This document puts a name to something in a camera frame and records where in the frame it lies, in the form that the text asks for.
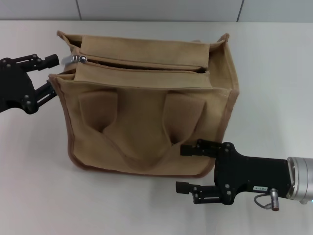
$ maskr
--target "zipper pull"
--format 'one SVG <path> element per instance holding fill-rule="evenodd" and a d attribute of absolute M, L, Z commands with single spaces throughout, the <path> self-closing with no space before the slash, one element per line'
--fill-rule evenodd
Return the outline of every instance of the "zipper pull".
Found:
<path fill-rule="evenodd" d="M 72 63 L 85 63 L 87 61 L 87 57 L 85 57 L 84 55 L 70 55 L 67 57 L 64 57 L 61 61 L 61 64 L 63 66 L 72 64 Z"/>

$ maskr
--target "gray wall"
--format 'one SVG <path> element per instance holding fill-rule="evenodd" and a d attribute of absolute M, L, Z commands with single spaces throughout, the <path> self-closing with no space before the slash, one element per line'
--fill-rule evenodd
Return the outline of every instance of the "gray wall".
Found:
<path fill-rule="evenodd" d="M 0 0 L 0 20 L 313 22 L 313 0 Z"/>

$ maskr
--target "white table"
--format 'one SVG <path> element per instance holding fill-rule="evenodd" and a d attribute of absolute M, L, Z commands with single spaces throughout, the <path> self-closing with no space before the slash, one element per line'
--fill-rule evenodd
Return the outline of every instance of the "white table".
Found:
<path fill-rule="evenodd" d="M 248 156 L 312 156 L 313 23 L 2 21 L 0 59 L 69 55 L 57 30 L 204 42 L 228 32 L 241 94 L 224 140 Z M 61 71 L 55 67 L 29 75 L 37 88 L 49 73 Z M 211 172 L 186 181 L 213 184 L 213 177 Z M 58 98 L 31 116 L 18 109 L 0 114 L 0 234 L 313 233 L 311 203 L 281 199 L 280 211 L 272 212 L 255 205 L 253 193 L 241 193 L 232 206 L 194 205 L 191 195 L 176 194 L 176 180 L 78 169 L 67 156 Z"/>

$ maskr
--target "tan canvas bag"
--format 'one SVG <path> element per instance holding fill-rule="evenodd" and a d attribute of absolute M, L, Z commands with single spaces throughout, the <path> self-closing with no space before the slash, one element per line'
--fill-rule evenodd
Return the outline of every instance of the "tan canvas bag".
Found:
<path fill-rule="evenodd" d="M 58 35 L 87 58 L 49 76 L 75 164 L 187 177 L 212 169 L 213 159 L 179 148 L 223 139 L 239 94 L 228 34 L 213 44 Z"/>

